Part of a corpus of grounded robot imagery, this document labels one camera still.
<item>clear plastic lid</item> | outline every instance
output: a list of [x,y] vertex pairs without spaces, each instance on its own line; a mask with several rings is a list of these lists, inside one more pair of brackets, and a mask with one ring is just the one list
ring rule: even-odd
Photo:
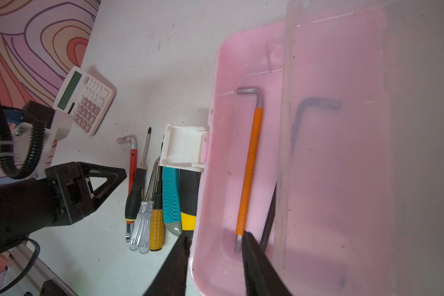
[[279,162],[294,295],[444,295],[444,0],[291,0]]

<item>yellow screwdriver handle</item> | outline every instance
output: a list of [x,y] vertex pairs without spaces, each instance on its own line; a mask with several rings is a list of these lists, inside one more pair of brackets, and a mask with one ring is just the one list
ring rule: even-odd
[[151,224],[149,227],[149,250],[159,251],[164,244],[165,226],[163,221],[163,210],[153,210],[151,213]]

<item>colorful wavy pattern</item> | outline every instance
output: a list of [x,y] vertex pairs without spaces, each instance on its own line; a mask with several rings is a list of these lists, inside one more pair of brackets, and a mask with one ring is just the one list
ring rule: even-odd
[[[0,0],[2,104],[52,106],[69,70],[82,63],[96,15],[91,0]],[[0,169],[0,185],[11,182]]]

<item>screwdriver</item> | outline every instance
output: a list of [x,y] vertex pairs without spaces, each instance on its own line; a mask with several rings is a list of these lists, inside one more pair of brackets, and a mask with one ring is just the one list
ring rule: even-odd
[[149,227],[149,250],[159,251],[163,248],[165,226],[163,221],[163,168],[158,166],[156,186],[152,201],[153,212]]
[[146,176],[146,165],[145,159],[148,154],[149,138],[151,136],[151,127],[148,129],[148,134],[146,136],[145,149],[143,150],[143,158],[140,167],[136,168],[135,179],[133,180],[133,185],[131,191],[128,194],[127,202],[125,204],[125,220],[127,220],[127,233],[132,233],[131,224],[135,221],[138,214],[138,209],[140,208],[140,203],[143,199],[143,190],[145,189],[145,176]]
[[[149,180],[148,190],[146,191],[146,197],[140,203],[140,209],[136,216],[133,232],[131,233],[130,250],[132,251],[138,250],[143,245],[143,241],[145,241],[144,249],[149,249],[149,223],[151,221],[153,202],[151,200],[148,201],[148,198],[151,196],[151,193],[153,192],[156,183],[155,179],[156,179],[156,170],[158,169],[158,161],[159,159],[155,161],[155,164],[153,166],[153,171],[151,173],[151,177]],[[146,251],[145,253],[141,249],[140,252],[142,254],[148,253],[148,251]]]
[[154,201],[151,200],[150,196],[153,195],[152,193],[154,192],[155,187],[156,187],[156,179],[158,178],[158,169],[160,167],[159,163],[160,163],[160,158],[158,157],[155,161],[154,166],[153,166],[154,176],[151,177],[153,179],[151,191],[148,191],[146,193],[146,198],[145,198],[145,201],[147,201],[148,207],[147,207],[146,211],[144,211],[144,215],[143,215],[142,239],[141,239],[141,244],[140,244],[140,253],[141,254],[146,254],[149,252],[149,228],[151,226],[151,213],[153,212],[153,203],[154,203]]

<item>white calculator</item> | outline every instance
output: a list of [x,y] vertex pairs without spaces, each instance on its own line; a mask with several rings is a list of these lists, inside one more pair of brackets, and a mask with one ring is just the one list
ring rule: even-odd
[[74,66],[59,89],[53,108],[71,114],[72,121],[92,136],[114,96],[110,87]]

